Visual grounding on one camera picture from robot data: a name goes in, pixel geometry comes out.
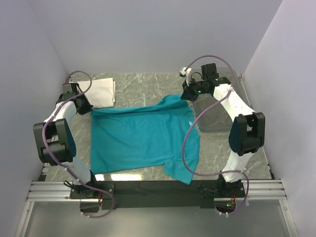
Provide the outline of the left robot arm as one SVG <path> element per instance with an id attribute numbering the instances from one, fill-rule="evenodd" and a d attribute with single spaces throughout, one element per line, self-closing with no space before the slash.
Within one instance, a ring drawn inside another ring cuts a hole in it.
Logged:
<path id="1" fill-rule="evenodd" d="M 36 147 L 42 163 L 64 168 L 73 179 L 73 184 L 65 182 L 76 192 L 87 198 L 94 198 L 99 192 L 93 172 L 79 158 L 74 138 L 68 123 L 75 114 L 84 115 L 92 111 L 92 105 L 85 95 L 72 100 L 70 94 L 60 95 L 56 108 L 45 121 L 33 126 Z"/>

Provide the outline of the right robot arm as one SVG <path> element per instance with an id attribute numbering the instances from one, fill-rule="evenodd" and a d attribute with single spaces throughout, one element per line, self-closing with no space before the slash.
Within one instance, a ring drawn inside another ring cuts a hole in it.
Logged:
<path id="1" fill-rule="evenodd" d="M 219 76 L 214 63 L 203 65 L 200 74 L 201 80 L 196 81 L 191 68 L 180 70 L 180 76 L 185 78 L 181 99 L 194 102 L 199 95 L 210 94 L 220 102 L 233 122 L 229 134 L 231 152 L 217 180 L 217 193 L 228 197 L 241 188 L 242 172 L 253 154 L 264 144 L 265 116 L 255 112 L 240 98 L 232 82 Z"/>

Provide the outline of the teal t shirt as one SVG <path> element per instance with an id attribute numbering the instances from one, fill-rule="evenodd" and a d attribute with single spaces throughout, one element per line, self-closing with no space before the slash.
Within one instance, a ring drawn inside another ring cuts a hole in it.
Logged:
<path id="1" fill-rule="evenodd" d="M 190 184 L 199 162 L 200 135 L 194 113 L 180 95 L 143 107 L 91 112 L 90 165 L 94 174 L 163 166 L 169 177 Z"/>

